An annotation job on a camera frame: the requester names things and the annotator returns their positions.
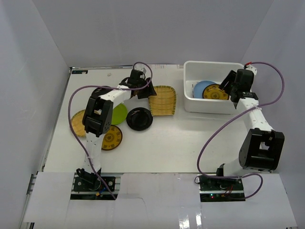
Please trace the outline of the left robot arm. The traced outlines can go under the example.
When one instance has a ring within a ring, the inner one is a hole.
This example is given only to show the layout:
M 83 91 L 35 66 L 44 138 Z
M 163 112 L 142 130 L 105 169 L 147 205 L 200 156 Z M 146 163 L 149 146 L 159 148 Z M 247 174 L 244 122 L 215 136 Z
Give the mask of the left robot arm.
M 132 69 L 130 76 L 118 86 L 101 86 L 92 92 L 82 120 L 86 132 L 85 167 L 89 172 L 96 173 L 101 169 L 102 141 L 111 127 L 113 109 L 135 96 L 138 99 L 156 96 L 152 79 L 144 72 Z

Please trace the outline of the blue plastic plate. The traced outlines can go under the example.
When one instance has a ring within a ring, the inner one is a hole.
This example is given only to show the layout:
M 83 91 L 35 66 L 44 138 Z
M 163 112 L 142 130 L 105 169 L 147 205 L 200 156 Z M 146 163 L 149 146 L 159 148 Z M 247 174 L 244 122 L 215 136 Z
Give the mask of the blue plastic plate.
M 213 82 L 213 81 L 198 82 L 193 88 L 193 97 L 196 99 L 203 99 L 204 90 L 212 84 L 215 84 L 215 82 Z

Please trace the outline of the green plastic plate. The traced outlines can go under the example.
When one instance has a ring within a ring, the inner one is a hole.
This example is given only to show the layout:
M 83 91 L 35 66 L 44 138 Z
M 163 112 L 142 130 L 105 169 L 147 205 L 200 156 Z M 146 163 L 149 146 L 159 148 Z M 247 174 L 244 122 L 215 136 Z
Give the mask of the green plastic plate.
M 124 104 L 117 105 L 112 112 L 112 125 L 121 124 L 127 117 L 128 110 Z

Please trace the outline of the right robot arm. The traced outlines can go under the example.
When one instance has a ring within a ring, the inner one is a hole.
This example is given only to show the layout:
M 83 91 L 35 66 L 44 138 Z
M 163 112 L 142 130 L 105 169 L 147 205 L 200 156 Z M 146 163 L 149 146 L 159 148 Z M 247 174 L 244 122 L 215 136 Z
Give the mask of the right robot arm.
M 275 131 L 259 107 L 258 97 L 251 92 L 254 72 L 246 69 L 231 70 L 220 84 L 230 96 L 235 109 L 242 115 L 247 135 L 239 150 L 238 158 L 221 166 L 223 174 L 215 178 L 220 190 L 227 190 L 233 183 L 231 177 L 277 169 L 285 136 Z

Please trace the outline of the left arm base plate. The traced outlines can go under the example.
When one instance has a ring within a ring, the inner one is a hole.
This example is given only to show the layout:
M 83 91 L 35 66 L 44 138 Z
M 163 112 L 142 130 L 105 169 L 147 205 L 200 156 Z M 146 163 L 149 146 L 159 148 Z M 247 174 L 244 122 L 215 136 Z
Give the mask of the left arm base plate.
M 109 190 L 115 190 L 116 177 L 105 176 L 102 179 L 107 184 Z M 73 191 L 74 192 L 89 192 L 107 190 L 105 184 L 98 179 L 94 173 L 86 172 L 84 169 L 77 169 L 74 178 Z

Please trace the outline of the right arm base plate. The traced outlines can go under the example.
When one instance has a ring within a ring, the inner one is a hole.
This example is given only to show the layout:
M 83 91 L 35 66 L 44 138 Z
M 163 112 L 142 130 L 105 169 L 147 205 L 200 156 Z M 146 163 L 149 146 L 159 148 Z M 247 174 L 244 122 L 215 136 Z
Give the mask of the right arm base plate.
M 214 179 L 200 175 L 195 179 L 195 181 L 199 185 L 201 191 L 228 192 L 244 190 L 243 183 L 240 179 Z

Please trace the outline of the black glossy plate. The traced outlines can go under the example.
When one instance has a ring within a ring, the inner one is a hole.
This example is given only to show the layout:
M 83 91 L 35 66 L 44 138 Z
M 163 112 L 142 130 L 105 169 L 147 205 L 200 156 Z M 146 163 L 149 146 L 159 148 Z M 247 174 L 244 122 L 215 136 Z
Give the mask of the black glossy plate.
M 153 123 L 153 116 L 150 110 L 144 107 L 132 109 L 126 117 L 127 125 L 135 131 L 144 131 Z

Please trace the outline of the square bamboo woven tray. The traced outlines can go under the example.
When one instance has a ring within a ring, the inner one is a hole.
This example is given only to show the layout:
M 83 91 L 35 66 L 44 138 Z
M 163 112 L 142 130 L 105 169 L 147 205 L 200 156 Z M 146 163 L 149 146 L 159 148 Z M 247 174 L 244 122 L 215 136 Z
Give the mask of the square bamboo woven tray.
M 177 95 L 171 86 L 158 85 L 154 87 L 156 96 L 148 99 L 152 116 L 173 116 L 176 110 Z

